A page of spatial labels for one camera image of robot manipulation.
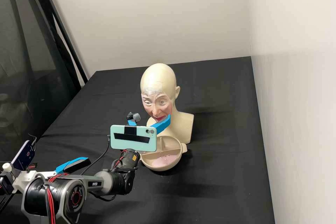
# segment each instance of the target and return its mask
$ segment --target smartphone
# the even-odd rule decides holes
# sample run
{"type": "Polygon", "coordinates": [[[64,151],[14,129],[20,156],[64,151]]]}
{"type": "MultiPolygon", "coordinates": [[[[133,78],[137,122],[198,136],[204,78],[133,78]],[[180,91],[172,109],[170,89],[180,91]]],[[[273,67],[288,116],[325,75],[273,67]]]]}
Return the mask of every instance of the smartphone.
{"type": "Polygon", "coordinates": [[[156,151],[156,128],[154,127],[112,125],[110,130],[113,149],[156,151]]]}
{"type": "Polygon", "coordinates": [[[35,156],[35,151],[32,144],[27,140],[21,147],[21,149],[16,154],[15,158],[12,160],[12,164],[15,169],[25,171],[27,167],[32,162],[35,156]]]}

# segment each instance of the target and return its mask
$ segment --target bowl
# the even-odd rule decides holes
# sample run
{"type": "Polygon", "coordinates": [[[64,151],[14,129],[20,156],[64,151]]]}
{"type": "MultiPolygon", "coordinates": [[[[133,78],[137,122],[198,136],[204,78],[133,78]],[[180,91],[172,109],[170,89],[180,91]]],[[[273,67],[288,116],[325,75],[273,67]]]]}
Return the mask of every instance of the bowl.
{"type": "Polygon", "coordinates": [[[162,172],[173,168],[187,152],[187,146],[172,136],[159,136],[156,139],[156,151],[141,155],[143,164],[151,170],[162,172]]]}

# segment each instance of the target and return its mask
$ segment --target mannequin mouth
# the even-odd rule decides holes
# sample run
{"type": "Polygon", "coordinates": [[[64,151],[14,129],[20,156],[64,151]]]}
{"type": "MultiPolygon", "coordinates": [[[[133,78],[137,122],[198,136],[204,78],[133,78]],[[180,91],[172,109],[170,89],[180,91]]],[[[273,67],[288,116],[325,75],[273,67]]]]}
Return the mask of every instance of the mannequin mouth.
{"type": "Polygon", "coordinates": [[[166,118],[166,116],[164,115],[164,116],[162,116],[162,117],[154,117],[154,119],[157,121],[157,122],[160,122],[160,121],[162,121],[164,118],[166,118]]]}

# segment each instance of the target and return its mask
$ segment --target black table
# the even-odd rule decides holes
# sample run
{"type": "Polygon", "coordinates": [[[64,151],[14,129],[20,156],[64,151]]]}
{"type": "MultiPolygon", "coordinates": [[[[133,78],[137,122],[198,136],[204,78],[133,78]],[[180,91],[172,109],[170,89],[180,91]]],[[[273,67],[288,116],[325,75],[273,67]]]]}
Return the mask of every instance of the black table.
{"type": "MultiPolygon", "coordinates": [[[[251,58],[171,67],[181,86],[176,107],[195,115],[188,152],[166,172],[140,165],[126,196],[102,202],[89,195],[80,223],[274,223],[251,58]]],[[[145,125],[144,70],[96,72],[38,142],[38,170],[79,156],[95,160],[106,148],[110,125],[126,124],[130,111],[139,112],[145,125]]],[[[110,149],[87,174],[109,168],[119,154],[110,149]]],[[[28,222],[20,203],[15,195],[1,223],[28,222]]]]}

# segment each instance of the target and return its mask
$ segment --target mannequin head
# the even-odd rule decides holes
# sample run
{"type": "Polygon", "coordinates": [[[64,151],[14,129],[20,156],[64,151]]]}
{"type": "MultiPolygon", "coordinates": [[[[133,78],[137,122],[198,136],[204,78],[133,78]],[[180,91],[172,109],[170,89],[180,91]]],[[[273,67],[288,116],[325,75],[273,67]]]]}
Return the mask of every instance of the mannequin head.
{"type": "Polygon", "coordinates": [[[146,69],[141,81],[141,99],[146,112],[156,121],[162,121],[176,111],[175,100],[180,93],[174,71],[165,64],[154,64],[146,69]]]}

